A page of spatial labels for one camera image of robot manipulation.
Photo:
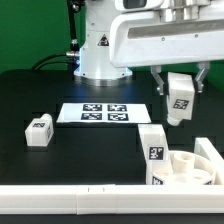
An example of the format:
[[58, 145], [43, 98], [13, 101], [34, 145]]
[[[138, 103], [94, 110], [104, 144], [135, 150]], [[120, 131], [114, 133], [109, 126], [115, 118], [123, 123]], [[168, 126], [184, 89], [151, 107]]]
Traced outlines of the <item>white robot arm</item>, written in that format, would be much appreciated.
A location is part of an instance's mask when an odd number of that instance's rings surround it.
[[214, 60], [224, 60], [224, 0], [86, 0], [85, 42], [75, 75], [114, 84], [131, 67], [159, 76], [169, 64], [198, 64], [197, 90]]

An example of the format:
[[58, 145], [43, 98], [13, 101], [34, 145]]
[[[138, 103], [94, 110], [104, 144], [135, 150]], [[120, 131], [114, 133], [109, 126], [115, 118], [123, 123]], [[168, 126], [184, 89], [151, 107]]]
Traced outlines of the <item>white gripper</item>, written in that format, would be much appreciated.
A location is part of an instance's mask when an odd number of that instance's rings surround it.
[[160, 65], [199, 62], [195, 83], [202, 93], [209, 61], [224, 59], [224, 11], [201, 10], [198, 20], [174, 23], [162, 23], [156, 12], [122, 14], [111, 25], [109, 57], [115, 67], [152, 66], [160, 95]]

